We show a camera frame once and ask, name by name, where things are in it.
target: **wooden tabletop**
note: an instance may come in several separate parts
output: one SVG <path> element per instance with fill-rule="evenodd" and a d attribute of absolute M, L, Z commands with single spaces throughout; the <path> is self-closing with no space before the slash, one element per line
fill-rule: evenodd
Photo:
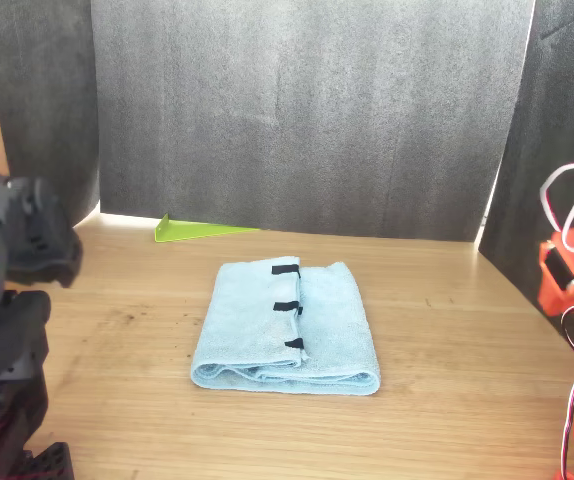
<path fill-rule="evenodd" d="M 156 244 L 150 228 L 98 218 L 78 232 L 81 275 L 47 288 L 50 406 L 27 446 L 68 442 L 77 480 L 535 480 L 558 468 L 574 354 L 472 244 L 266 231 Z M 354 274 L 375 395 L 191 382 L 218 268 L 282 255 Z"/>

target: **green object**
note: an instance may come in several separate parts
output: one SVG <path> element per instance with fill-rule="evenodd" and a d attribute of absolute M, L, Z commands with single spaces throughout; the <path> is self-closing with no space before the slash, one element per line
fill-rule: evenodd
<path fill-rule="evenodd" d="M 176 240 L 212 237 L 214 235 L 226 235 L 228 233 L 255 232 L 257 230 L 259 229 L 170 220 L 169 214 L 166 213 L 156 226 L 154 238 L 157 242 L 175 242 Z"/>

